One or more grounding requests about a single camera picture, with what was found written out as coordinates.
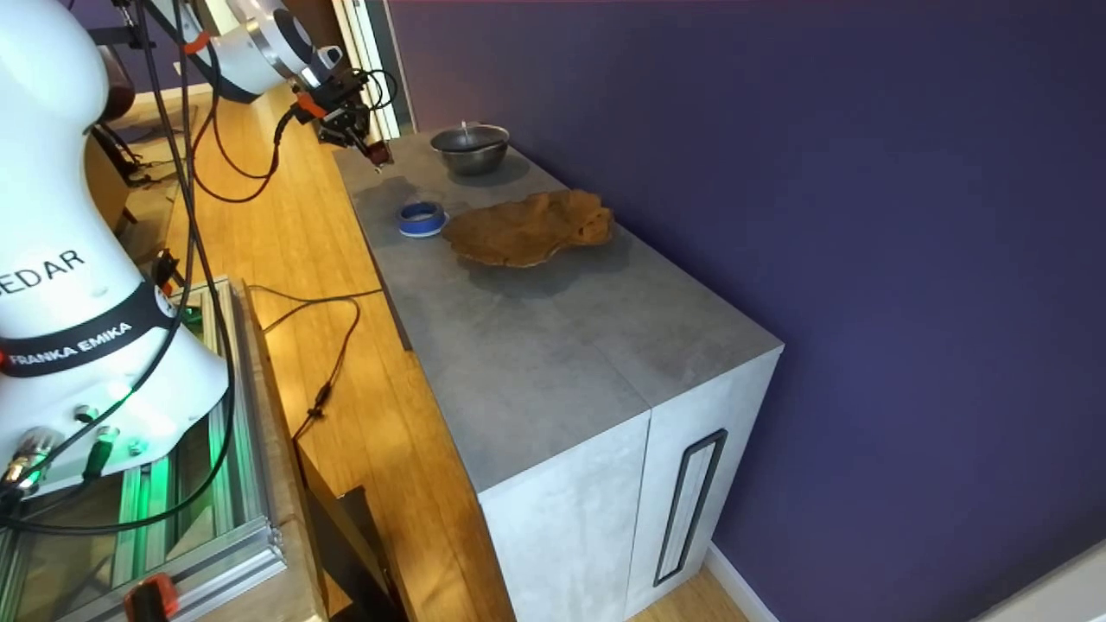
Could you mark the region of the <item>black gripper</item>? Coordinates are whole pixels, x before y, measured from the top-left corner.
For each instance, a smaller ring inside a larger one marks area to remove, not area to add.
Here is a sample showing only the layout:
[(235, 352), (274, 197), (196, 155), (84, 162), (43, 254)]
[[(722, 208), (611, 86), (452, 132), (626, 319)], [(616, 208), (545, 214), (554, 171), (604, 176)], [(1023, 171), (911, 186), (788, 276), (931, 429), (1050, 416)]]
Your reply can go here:
[(364, 86), (364, 73), (338, 69), (308, 88), (318, 108), (320, 140), (356, 146), (364, 140), (368, 128), (370, 138), (395, 138), (390, 102), (368, 102)]

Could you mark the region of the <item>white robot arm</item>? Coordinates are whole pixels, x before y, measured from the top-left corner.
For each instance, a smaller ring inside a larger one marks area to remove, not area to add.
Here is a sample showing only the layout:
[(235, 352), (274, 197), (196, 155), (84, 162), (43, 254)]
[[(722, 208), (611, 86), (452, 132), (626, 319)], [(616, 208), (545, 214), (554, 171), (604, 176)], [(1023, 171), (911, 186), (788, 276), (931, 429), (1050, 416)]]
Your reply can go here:
[(87, 178), (108, 62), (58, 0), (0, 0), (0, 460), (19, 501), (165, 457), (233, 373)]

